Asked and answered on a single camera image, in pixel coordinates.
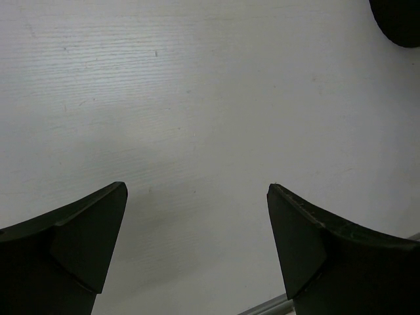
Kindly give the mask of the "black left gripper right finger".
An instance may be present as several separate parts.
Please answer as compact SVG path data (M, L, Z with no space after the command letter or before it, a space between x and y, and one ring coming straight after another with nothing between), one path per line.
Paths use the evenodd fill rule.
M418 314L419 242L360 226L279 184L268 212L297 314Z

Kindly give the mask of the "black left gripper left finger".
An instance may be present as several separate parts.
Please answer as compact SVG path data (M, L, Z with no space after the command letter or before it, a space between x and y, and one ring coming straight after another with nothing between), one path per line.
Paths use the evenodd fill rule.
M1 313L91 314L126 204L126 184L114 182L1 229Z

